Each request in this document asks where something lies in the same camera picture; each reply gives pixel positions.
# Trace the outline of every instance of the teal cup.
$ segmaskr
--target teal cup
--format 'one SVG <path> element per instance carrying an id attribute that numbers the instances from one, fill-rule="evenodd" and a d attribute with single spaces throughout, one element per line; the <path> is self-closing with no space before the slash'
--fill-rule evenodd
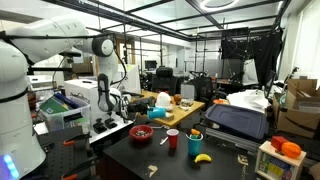
<path id="1" fill-rule="evenodd" d="M 148 115 L 148 119 L 164 118 L 166 117 L 166 109 L 154 107 L 152 108 L 152 110 L 148 110 L 147 115 Z"/>
<path id="2" fill-rule="evenodd" d="M 201 149 L 201 141 L 203 139 L 203 135 L 200 134 L 200 139 L 192 139 L 186 134 L 188 138 L 188 154 L 191 156 L 197 156 L 200 154 Z"/>

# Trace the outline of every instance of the red plastic cup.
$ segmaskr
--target red plastic cup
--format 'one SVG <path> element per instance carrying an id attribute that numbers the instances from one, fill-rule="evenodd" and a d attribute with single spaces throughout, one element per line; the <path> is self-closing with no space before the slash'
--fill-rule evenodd
<path id="1" fill-rule="evenodd" d="M 179 131 L 176 129 L 169 129 L 167 131 L 168 139 L 169 139 L 169 147 L 176 148 L 178 144 L 178 134 Z"/>

